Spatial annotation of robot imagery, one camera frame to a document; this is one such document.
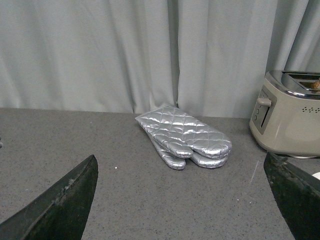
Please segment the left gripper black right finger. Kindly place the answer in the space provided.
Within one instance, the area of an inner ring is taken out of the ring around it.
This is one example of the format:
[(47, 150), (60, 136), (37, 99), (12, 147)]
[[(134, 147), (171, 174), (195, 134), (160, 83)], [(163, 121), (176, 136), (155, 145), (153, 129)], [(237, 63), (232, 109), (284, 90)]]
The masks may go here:
[(320, 180), (268, 152), (263, 169), (282, 217), (296, 240), (320, 238)]

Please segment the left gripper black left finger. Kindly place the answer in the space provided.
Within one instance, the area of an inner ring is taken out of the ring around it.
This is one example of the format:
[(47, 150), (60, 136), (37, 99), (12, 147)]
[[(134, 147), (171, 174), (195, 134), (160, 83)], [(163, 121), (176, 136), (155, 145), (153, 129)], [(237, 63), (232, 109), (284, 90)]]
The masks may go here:
[(0, 225), (2, 240), (80, 240), (98, 181), (90, 155), (54, 185)]

